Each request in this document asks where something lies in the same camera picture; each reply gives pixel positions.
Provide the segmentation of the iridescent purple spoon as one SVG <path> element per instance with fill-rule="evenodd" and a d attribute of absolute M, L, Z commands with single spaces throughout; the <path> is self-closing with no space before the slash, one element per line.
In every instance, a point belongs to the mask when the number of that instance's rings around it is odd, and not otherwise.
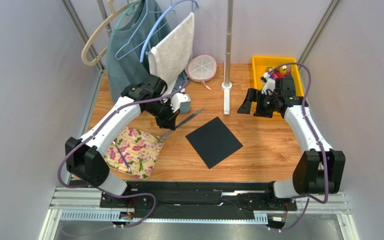
<path fill-rule="evenodd" d="M 119 149 L 116 141 L 113 140 L 112 143 L 114 144 L 117 152 L 120 154 L 120 158 L 122 159 L 122 162 L 124 163 L 125 167 L 128 169 L 128 171 L 130 171 L 131 167 L 130 167 L 129 163 L 126 161 L 125 157 L 123 156 L 123 154 L 122 154 L 121 150 Z"/>

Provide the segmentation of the black paper napkin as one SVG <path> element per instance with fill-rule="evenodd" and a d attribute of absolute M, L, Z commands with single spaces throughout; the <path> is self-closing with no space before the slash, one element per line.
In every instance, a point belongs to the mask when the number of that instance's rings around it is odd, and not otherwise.
<path fill-rule="evenodd" d="M 185 137 L 208 169 L 215 167 L 243 147 L 219 117 L 215 117 Z"/>

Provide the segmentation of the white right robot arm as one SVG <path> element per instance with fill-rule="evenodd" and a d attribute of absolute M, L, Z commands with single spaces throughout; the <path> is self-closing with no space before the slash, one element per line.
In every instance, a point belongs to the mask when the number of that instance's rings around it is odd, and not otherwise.
<path fill-rule="evenodd" d="M 252 103 L 256 104 L 255 117 L 272 118 L 279 113 L 289 124 L 296 137 L 302 156 L 292 177 L 271 183 L 270 191 L 278 199 L 315 197 L 340 190 L 346 156 L 322 137 L 303 96 L 296 94 L 292 78 L 268 79 L 262 89 L 249 88 L 239 114 L 250 114 Z"/>

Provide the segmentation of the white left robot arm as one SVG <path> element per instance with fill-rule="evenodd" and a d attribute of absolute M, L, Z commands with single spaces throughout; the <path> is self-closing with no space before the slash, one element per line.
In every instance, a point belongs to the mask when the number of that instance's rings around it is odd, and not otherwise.
<path fill-rule="evenodd" d="M 162 129 L 176 129 L 176 118 L 183 102 L 182 90 L 189 84 L 183 81 L 178 90 L 165 94 L 167 83 L 158 76 L 149 75 L 144 83 L 131 84 L 122 92 L 114 107 L 98 124 L 76 139 L 70 137 L 65 143 L 65 157 L 57 173 L 61 185 L 63 167 L 86 183 L 113 197 L 123 197 L 128 184 L 112 174 L 104 155 L 113 140 L 141 113 L 155 117 Z"/>

